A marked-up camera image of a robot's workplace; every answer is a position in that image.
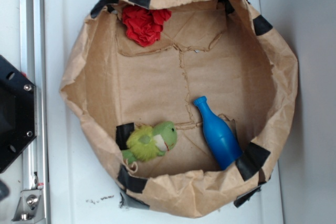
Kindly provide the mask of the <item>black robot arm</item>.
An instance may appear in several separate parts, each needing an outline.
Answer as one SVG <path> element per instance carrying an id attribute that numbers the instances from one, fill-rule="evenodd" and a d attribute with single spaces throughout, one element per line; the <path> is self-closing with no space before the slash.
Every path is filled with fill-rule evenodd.
<path id="1" fill-rule="evenodd" d="M 35 85 L 1 56 L 1 173 L 35 137 Z"/>

